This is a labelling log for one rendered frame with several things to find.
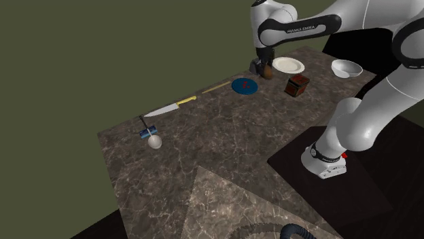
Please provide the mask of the white plate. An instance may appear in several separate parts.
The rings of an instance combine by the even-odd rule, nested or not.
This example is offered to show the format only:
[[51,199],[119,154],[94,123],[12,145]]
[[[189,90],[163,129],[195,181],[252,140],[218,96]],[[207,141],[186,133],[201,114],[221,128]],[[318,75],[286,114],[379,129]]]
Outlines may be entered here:
[[305,66],[299,60],[289,57],[275,58],[272,62],[272,66],[276,70],[288,74],[297,74],[305,70]]

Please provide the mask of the blue disc with red mark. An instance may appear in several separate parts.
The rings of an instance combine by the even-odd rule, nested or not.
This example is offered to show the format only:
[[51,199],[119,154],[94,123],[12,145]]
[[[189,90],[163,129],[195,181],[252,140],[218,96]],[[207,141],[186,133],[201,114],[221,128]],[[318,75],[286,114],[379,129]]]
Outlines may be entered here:
[[238,78],[231,83],[232,89],[238,94],[250,95],[258,91],[258,84],[248,78]]

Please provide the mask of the red and brown box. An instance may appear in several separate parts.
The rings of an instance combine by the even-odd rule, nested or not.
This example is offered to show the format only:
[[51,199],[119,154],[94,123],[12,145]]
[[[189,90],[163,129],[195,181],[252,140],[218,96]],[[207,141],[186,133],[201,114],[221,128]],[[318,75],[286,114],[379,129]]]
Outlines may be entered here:
[[285,92],[292,97],[301,95],[308,86],[310,79],[303,76],[302,74],[292,75],[287,82]]

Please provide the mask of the thin yellow stick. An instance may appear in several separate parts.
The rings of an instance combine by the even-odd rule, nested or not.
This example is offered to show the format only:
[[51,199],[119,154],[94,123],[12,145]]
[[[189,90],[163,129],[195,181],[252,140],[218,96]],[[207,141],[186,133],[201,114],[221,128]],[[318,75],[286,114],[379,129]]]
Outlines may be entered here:
[[214,86],[214,87],[212,87],[212,88],[209,88],[208,90],[205,90],[204,92],[202,92],[202,94],[205,94],[205,93],[207,93],[207,92],[211,92],[211,91],[213,91],[213,90],[216,90],[216,89],[218,89],[218,88],[221,88],[221,87],[223,87],[223,86],[226,86],[226,85],[228,85],[228,84],[230,84],[230,83],[231,83],[231,81],[227,81],[227,82],[222,83],[222,84],[220,84],[220,85]]

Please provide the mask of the white bowl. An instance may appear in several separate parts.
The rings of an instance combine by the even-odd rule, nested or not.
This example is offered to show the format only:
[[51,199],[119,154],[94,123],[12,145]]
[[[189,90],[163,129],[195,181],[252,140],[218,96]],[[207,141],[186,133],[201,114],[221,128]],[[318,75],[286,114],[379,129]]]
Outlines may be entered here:
[[357,77],[363,72],[362,67],[357,63],[343,59],[333,60],[331,69],[335,76],[342,79]]

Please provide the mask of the small blue block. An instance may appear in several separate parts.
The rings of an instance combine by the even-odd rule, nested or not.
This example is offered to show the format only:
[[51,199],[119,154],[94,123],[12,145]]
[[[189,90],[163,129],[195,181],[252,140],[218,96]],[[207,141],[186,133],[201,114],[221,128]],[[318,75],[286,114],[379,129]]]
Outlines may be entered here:
[[150,126],[149,128],[146,128],[142,131],[139,132],[139,135],[142,139],[149,137],[151,134],[155,134],[157,133],[158,130],[156,129],[155,126]]

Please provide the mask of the dark robot stand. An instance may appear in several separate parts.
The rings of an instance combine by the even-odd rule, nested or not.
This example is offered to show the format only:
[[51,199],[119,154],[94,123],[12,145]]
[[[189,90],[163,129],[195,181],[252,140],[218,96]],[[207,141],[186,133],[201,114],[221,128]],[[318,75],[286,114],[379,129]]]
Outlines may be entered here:
[[424,239],[424,128],[397,116],[372,148],[346,152],[346,173],[320,179],[300,154],[324,130],[310,127],[268,164],[343,239]]

